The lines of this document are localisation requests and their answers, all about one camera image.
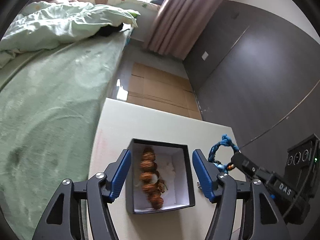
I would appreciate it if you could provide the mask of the black jewelry box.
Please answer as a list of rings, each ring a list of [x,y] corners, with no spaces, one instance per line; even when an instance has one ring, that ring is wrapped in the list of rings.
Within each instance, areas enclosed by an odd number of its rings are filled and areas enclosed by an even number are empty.
[[[132,139],[126,178],[126,208],[148,214],[195,206],[188,146]]]

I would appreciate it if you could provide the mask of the white foam table board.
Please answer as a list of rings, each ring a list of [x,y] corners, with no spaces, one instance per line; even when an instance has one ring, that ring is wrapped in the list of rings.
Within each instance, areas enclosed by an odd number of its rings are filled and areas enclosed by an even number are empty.
[[[133,138],[187,145],[190,153],[200,149],[207,155],[223,134],[236,141],[227,126],[106,99],[94,139],[89,175],[103,172]],[[194,190],[194,207],[146,215],[127,212],[123,190],[108,207],[119,239],[204,239],[215,205],[198,187]]]

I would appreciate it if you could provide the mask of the flattened cardboard sheets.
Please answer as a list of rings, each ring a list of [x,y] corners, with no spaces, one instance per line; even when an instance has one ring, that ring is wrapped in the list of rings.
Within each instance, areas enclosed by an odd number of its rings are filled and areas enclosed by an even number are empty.
[[[133,64],[127,102],[202,120],[188,79],[141,63]]]

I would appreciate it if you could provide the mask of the green bed sheet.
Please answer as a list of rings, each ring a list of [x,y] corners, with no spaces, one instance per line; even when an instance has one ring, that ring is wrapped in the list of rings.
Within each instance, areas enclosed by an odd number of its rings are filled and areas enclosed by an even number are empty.
[[[25,53],[1,70],[1,209],[31,239],[60,182],[88,177],[105,98],[131,30]]]

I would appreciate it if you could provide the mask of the pink curtain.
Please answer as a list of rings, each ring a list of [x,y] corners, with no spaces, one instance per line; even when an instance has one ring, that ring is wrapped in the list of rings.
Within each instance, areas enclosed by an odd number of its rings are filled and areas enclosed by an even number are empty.
[[[164,0],[144,48],[184,60],[223,0]]]

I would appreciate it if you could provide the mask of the black garment on bed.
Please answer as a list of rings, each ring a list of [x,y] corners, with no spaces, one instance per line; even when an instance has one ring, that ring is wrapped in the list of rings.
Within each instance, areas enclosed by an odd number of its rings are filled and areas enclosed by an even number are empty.
[[[118,26],[106,25],[104,27],[101,27],[93,36],[108,37],[113,33],[117,33],[121,31],[123,26],[124,26],[123,23],[121,23]]]

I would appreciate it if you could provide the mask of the light green duvet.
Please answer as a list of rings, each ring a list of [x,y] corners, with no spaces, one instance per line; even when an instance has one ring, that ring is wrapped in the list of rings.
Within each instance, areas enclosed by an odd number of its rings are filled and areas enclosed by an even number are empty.
[[[1,39],[1,67],[17,54],[54,49],[96,34],[107,25],[129,24],[136,28],[140,13],[89,2],[33,2],[14,18]]]

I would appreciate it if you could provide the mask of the white wall switch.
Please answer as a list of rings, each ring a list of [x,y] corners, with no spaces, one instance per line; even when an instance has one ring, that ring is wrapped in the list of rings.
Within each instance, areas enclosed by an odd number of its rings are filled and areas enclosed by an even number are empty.
[[[207,57],[208,57],[208,53],[205,51],[205,52],[202,54],[201,58],[203,59],[203,61],[205,61]]]

